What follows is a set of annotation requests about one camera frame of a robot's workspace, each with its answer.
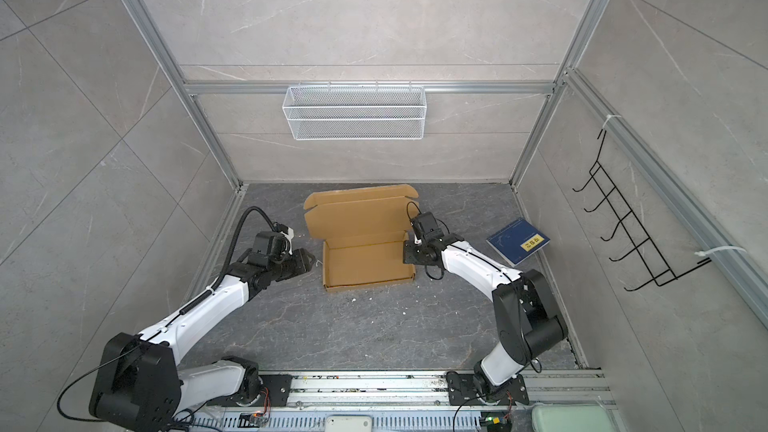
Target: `metal basket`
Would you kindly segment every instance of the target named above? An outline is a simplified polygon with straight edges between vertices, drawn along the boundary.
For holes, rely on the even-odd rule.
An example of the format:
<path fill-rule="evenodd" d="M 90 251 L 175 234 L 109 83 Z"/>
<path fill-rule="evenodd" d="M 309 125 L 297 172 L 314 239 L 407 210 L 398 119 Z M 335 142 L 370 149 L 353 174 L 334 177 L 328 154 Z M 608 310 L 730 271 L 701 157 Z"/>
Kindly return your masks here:
<path fill-rule="evenodd" d="M 421 139 L 427 99 L 420 86 L 288 87 L 283 112 L 296 140 Z"/>

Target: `book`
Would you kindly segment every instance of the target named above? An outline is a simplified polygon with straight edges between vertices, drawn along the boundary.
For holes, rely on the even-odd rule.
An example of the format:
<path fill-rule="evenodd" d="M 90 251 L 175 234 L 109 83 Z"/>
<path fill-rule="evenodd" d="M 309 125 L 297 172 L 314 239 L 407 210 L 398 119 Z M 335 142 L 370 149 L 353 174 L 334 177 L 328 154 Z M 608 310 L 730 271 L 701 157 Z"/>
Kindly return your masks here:
<path fill-rule="evenodd" d="M 486 242 L 510 265 L 515 266 L 523 262 L 530 254 L 547 245 L 549 237 L 524 218 L 519 218 L 488 237 Z"/>

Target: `yellow sticker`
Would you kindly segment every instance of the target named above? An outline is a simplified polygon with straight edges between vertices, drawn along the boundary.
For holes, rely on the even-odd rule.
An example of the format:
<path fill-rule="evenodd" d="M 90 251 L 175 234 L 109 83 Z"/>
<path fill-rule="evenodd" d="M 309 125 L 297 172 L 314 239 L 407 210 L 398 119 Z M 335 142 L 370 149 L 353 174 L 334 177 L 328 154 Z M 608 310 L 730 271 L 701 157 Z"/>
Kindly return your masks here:
<path fill-rule="evenodd" d="M 536 245 L 541 244 L 543 241 L 544 241 L 544 238 L 541 235 L 536 234 L 533 237 L 531 237 L 530 239 L 528 239 L 527 241 L 525 241 L 520 246 L 523 247 L 526 252 L 529 252 L 533 247 L 535 247 Z"/>

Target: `cardboard box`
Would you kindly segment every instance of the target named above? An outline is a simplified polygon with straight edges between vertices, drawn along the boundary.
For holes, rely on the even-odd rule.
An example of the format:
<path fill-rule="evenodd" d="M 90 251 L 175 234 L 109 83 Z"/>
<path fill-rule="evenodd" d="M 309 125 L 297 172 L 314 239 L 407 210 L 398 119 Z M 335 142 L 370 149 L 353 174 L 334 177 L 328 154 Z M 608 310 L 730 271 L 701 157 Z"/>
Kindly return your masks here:
<path fill-rule="evenodd" d="M 416 266 L 402 263 L 411 222 L 406 207 L 417 191 L 407 185 L 315 192 L 307 197 L 306 226 L 322 245 L 326 290 L 412 281 Z"/>

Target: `gray marble floor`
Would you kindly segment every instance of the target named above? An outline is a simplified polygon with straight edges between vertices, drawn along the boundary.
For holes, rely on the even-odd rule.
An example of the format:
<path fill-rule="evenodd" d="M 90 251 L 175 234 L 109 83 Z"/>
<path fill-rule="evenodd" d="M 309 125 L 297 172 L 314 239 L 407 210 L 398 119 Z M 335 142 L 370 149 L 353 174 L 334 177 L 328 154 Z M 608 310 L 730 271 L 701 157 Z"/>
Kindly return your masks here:
<path fill-rule="evenodd" d="M 262 207 L 273 220 L 292 227 L 293 247 L 318 258 L 322 241 L 308 236 L 304 199 L 312 192 L 354 188 L 350 184 L 254 184 L 242 207 Z M 503 184 L 417 184 L 419 204 L 478 250 L 496 257 L 485 242 L 520 216 Z M 250 216 L 235 255 L 265 227 Z M 539 267 L 535 259 L 520 268 Z M 470 369 L 497 341 L 492 304 L 458 276 L 429 279 L 419 268 L 414 282 L 368 290 L 326 292 L 319 268 L 272 284 L 233 312 L 188 353 L 188 366 L 227 354 L 257 361 L 263 369 Z M 541 357 L 550 369 L 576 368 L 563 341 Z"/>

